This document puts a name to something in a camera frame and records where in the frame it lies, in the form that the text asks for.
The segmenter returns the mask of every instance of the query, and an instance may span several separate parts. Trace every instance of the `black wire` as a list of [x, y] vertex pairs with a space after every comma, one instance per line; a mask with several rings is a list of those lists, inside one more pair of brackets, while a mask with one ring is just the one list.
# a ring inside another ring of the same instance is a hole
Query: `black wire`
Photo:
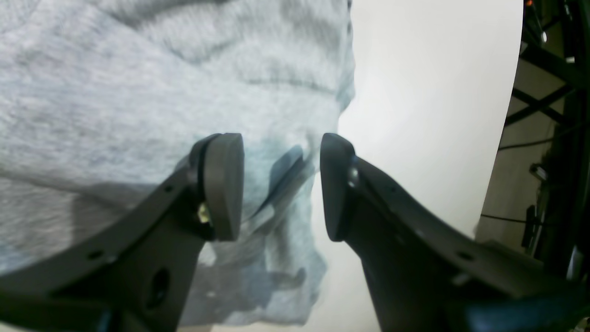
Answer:
[[498, 151], [502, 151], [502, 150], [508, 150], [508, 149], [515, 149], [515, 148], [524, 148], [524, 147], [532, 147], [533, 145], [539, 145], [539, 144], [543, 144], [543, 143], [547, 143], [547, 142], [551, 142], [554, 141], [558, 138], [561, 138], [567, 134], [571, 134], [572, 132], [586, 127], [590, 125], [590, 121], [584, 122], [584, 123], [580, 123], [577, 126], [573, 126], [569, 129], [564, 130], [563, 132], [561, 132], [559, 135], [555, 135], [551, 138], [546, 138], [546, 139], [541, 139], [540, 141], [533, 141], [533, 142], [528, 142], [528, 143], [520, 143], [520, 144], [512, 144], [512, 145], [505, 145], [503, 147], [499, 147]]
[[507, 222], [512, 222], [512, 223], [531, 224], [531, 225], [539, 225], [539, 226], [553, 226], [553, 224], [548, 224], [548, 223], [527, 222], [526, 220], [496, 217], [496, 216], [491, 216], [489, 214], [483, 214], [483, 213], [481, 214], [481, 216], [485, 217], [485, 218], [490, 218], [490, 219], [505, 220]]

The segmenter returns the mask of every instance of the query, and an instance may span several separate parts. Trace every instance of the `gray fabric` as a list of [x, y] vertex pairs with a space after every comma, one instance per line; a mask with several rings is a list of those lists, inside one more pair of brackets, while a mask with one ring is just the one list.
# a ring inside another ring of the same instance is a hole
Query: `gray fabric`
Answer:
[[303, 324], [322, 134], [353, 96], [346, 0], [0, 4], [0, 272], [115, 222], [192, 144], [242, 133], [240, 239], [207, 244], [183, 325]]

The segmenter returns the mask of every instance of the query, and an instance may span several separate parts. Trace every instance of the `mounting hole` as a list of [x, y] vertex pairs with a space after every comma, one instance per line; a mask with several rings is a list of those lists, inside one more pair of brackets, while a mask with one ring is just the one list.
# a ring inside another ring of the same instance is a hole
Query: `mounting hole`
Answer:
[[166, 299], [168, 288], [170, 287], [170, 272], [162, 268], [153, 275], [152, 284], [147, 296], [146, 308], [155, 309], [160, 306]]
[[101, 258], [104, 255], [104, 251], [96, 250], [88, 254], [88, 260], [93, 261], [95, 259]]
[[473, 256], [469, 255], [466, 252], [462, 252], [462, 251], [458, 251], [457, 252], [457, 256], [465, 259], [466, 261], [473, 261], [473, 260], [475, 260], [475, 258], [473, 258]]

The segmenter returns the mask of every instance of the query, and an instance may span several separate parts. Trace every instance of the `cable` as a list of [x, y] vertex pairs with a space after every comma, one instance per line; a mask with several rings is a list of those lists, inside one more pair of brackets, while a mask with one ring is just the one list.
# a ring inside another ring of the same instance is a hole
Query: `cable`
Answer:
[[539, 225], [539, 226], [554, 226], [553, 224], [549, 224], [549, 223], [527, 222], [526, 220], [496, 217], [496, 216], [491, 216], [489, 214], [483, 214], [483, 213], [481, 214], [481, 216], [485, 217], [485, 218], [490, 218], [490, 219], [505, 220], [507, 222], [512, 222], [512, 223], [531, 224], [531, 225]]
[[558, 138], [561, 138], [567, 134], [572, 133], [573, 131], [576, 131], [580, 128], [586, 127], [590, 125], [590, 121], [584, 122], [584, 123], [580, 123], [577, 126], [573, 126], [567, 130], [564, 130], [563, 132], [561, 132], [559, 135], [555, 135], [553, 137], [550, 138], [546, 138], [546, 139], [541, 139], [540, 141], [533, 141], [533, 142], [528, 142], [528, 143], [520, 143], [520, 144], [512, 144], [512, 145], [505, 145], [503, 147], [499, 147], [498, 151], [502, 151], [502, 150], [508, 150], [508, 149], [515, 149], [515, 148], [524, 148], [524, 147], [532, 147], [533, 145], [539, 145], [539, 144], [543, 144], [543, 143], [547, 143], [547, 142], [551, 142], [554, 141]]

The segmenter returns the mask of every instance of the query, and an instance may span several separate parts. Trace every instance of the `gray sweatshirt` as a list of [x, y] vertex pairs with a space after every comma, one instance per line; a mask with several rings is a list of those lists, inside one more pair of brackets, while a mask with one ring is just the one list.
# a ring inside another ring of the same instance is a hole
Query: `gray sweatshirt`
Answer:
[[353, 96], [346, 0], [4, 0], [0, 273], [116, 222], [197, 140], [245, 145], [240, 239], [199, 258], [183, 325], [303, 324], [322, 134]]

